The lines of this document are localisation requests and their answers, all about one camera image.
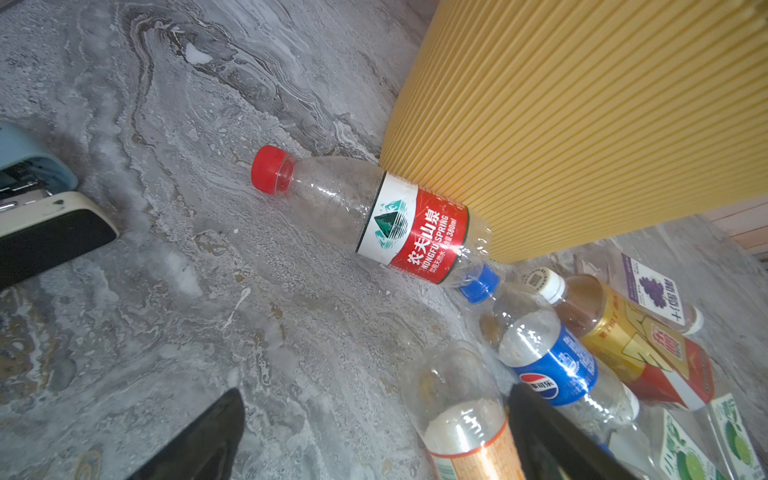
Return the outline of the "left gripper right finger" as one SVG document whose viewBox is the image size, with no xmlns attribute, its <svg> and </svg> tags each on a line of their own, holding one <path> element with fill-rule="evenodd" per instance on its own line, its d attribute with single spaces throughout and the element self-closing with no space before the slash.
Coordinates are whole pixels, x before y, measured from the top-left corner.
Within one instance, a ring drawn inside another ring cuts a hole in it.
<svg viewBox="0 0 768 480">
<path fill-rule="evenodd" d="M 509 428 L 527 479 L 559 472 L 563 479 L 632 479 L 634 475 L 531 387 L 508 397 Z"/>
</svg>

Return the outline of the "red label water bottle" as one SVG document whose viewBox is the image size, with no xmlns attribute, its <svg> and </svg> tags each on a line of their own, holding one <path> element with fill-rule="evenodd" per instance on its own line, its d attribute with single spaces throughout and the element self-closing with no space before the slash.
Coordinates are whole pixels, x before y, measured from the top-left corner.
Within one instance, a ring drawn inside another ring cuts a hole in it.
<svg viewBox="0 0 768 480">
<path fill-rule="evenodd" d="M 436 285 L 479 278 L 492 234 L 468 206 L 340 156 L 297 158 L 262 147 L 253 186 L 281 200 L 315 234 L 369 260 Z"/>
</svg>

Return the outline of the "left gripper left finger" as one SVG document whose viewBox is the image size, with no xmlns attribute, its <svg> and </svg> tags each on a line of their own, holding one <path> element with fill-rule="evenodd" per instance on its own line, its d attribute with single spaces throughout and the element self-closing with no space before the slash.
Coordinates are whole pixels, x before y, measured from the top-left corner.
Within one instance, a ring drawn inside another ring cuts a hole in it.
<svg viewBox="0 0 768 480">
<path fill-rule="evenodd" d="M 128 479 L 230 479 L 244 430 L 243 399 L 231 388 Z"/>
</svg>

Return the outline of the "orange label clear bottle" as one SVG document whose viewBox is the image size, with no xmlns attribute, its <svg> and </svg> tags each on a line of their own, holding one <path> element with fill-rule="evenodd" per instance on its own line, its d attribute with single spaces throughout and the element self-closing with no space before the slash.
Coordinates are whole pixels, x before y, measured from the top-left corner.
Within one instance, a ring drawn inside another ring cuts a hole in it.
<svg viewBox="0 0 768 480">
<path fill-rule="evenodd" d="M 401 395 L 439 479 L 523 479 L 502 394 L 479 351 L 457 340 L 406 364 Z"/>
</svg>

